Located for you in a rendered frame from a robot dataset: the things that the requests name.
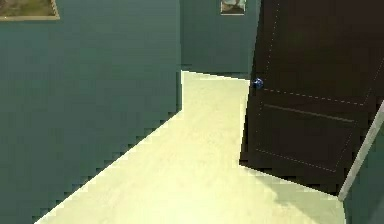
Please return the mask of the dark brown room door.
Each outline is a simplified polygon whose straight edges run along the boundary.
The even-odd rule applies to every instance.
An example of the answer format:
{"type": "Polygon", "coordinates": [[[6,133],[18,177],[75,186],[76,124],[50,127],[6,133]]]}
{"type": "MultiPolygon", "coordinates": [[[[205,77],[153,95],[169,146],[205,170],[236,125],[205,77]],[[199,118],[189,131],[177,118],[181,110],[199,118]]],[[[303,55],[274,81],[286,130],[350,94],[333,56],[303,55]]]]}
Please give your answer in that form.
{"type": "Polygon", "coordinates": [[[261,0],[241,165],[338,195],[383,100],[384,0],[261,0]]]}

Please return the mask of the small framed wall picture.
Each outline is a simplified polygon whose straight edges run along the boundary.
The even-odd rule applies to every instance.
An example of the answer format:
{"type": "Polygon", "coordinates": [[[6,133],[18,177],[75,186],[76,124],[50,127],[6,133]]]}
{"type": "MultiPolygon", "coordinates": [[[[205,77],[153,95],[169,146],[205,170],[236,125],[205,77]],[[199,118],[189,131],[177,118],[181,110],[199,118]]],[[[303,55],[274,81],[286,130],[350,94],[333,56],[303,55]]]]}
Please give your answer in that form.
{"type": "Polygon", "coordinates": [[[246,0],[221,0],[222,15],[243,15],[245,13],[246,0]]]}

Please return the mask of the large framed wall picture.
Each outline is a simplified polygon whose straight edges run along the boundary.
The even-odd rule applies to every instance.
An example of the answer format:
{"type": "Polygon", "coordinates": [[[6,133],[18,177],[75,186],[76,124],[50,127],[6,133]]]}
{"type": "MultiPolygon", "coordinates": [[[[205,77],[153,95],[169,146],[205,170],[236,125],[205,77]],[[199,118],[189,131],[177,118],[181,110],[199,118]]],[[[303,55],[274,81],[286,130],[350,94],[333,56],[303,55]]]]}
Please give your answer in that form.
{"type": "Polygon", "coordinates": [[[0,21],[59,19],[56,0],[0,0],[0,21]]]}

